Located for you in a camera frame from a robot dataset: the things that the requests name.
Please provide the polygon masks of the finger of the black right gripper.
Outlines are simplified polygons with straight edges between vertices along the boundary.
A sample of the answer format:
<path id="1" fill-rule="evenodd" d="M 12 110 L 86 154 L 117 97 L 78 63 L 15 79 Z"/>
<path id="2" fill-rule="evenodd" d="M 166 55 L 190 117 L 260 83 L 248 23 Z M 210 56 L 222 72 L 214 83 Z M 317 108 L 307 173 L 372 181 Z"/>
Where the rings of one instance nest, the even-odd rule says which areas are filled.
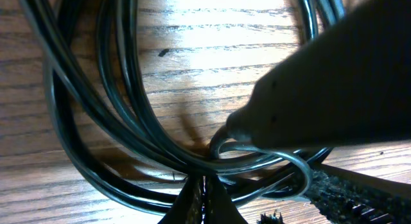
<path id="1" fill-rule="evenodd" d="M 410 0 L 369 0 L 260 78 L 226 122 L 258 148 L 410 138 Z"/>

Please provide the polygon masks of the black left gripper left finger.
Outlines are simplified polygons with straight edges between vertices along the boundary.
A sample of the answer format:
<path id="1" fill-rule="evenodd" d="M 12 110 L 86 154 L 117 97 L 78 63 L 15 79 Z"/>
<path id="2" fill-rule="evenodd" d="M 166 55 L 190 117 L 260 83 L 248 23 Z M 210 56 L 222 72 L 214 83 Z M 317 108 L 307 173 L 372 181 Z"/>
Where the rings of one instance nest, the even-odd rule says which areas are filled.
<path id="1" fill-rule="evenodd" d="M 171 209 L 158 224 L 201 224 L 203 176 L 189 176 Z"/>

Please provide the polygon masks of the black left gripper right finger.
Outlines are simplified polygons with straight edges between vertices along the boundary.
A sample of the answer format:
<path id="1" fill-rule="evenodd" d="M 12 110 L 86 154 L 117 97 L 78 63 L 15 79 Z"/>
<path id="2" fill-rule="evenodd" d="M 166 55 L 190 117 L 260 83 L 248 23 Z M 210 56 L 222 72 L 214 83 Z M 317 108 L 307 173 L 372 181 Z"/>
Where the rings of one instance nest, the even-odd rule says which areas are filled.
<path id="1" fill-rule="evenodd" d="M 315 164 L 304 195 L 332 223 L 410 223 L 410 184 Z"/>

